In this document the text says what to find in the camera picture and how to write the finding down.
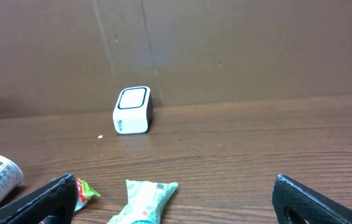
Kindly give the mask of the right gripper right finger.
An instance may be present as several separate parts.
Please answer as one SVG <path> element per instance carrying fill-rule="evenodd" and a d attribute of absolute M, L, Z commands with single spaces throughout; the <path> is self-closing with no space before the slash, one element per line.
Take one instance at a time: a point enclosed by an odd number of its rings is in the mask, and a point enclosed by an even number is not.
<path fill-rule="evenodd" d="M 279 223 L 352 223 L 352 210 L 283 174 L 275 179 L 272 205 Z"/>

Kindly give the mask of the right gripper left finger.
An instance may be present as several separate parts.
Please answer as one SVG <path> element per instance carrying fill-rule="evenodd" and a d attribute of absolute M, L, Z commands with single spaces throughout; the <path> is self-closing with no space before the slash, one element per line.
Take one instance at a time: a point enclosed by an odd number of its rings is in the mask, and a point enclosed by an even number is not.
<path fill-rule="evenodd" d="M 78 200 L 73 174 L 65 174 L 0 208 L 0 224 L 70 224 Z"/>

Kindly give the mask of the green chip bag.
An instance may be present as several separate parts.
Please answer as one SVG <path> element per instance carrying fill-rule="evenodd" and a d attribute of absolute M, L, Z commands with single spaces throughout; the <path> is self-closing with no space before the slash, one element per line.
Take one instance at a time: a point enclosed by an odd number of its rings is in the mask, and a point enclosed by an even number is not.
<path fill-rule="evenodd" d="M 101 195 L 91 188 L 89 184 L 83 180 L 76 178 L 78 188 L 78 200 L 75 206 L 75 211 L 81 210 L 93 197 L 100 197 Z"/>

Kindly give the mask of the teal snack packet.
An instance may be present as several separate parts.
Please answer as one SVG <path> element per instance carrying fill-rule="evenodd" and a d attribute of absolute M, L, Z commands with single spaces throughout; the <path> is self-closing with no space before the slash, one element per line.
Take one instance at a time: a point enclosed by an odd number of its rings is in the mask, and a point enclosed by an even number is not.
<path fill-rule="evenodd" d="M 160 224 L 163 210 L 177 188 L 177 182 L 126 180 L 128 203 L 107 223 Z"/>

